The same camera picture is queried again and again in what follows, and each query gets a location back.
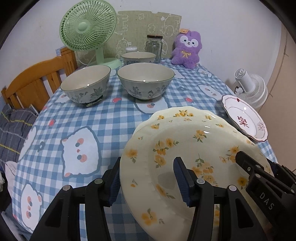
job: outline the floral plate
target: floral plate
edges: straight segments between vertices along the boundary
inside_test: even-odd
[[[165,110],[159,110],[155,112],[148,120],[140,123],[133,134],[144,126],[150,125],[153,121],[165,119],[168,117],[200,117],[208,120],[216,120],[218,124],[230,126],[226,120],[215,115],[214,113],[208,110],[200,110],[192,106],[183,106],[183,107],[172,107]]]
[[[257,142],[267,140],[268,132],[265,123],[247,102],[232,95],[224,95],[222,104],[237,129]]]
[[[267,224],[245,191],[248,174],[235,163],[235,154],[244,151],[272,175],[269,163],[246,136],[216,123],[188,116],[156,120],[134,133],[126,144],[120,161],[122,192],[134,218],[155,240],[187,240],[192,223],[194,208],[183,202],[173,172],[177,156],[212,185],[237,186],[262,226]],[[218,225],[216,205],[212,240],[217,240]]]

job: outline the table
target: table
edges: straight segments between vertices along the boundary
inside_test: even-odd
[[[24,228],[33,232],[64,185],[87,185],[112,168],[135,127],[152,113],[194,106],[228,120],[221,97],[233,93],[218,77],[202,66],[189,70],[172,65],[169,59],[161,64],[176,75],[163,96],[150,102],[129,96],[115,70],[104,100],[95,106],[73,103],[61,89],[54,93],[33,125],[17,166],[13,214]],[[276,161],[267,141],[259,147],[267,158]],[[131,215],[121,191],[105,213],[112,240],[152,240]],[[87,240],[84,205],[80,208],[80,227],[81,240]]]

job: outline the glass jar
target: glass jar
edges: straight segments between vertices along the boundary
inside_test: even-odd
[[[163,48],[161,35],[147,35],[146,51],[156,55],[154,63],[160,63]]]

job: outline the jar lid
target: jar lid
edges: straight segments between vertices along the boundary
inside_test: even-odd
[[[147,35],[147,38],[150,38],[150,39],[162,39],[163,37],[161,35]]]

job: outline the beige door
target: beige door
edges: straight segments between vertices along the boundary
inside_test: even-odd
[[[278,162],[296,169],[296,44],[288,35],[277,80],[259,111]]]

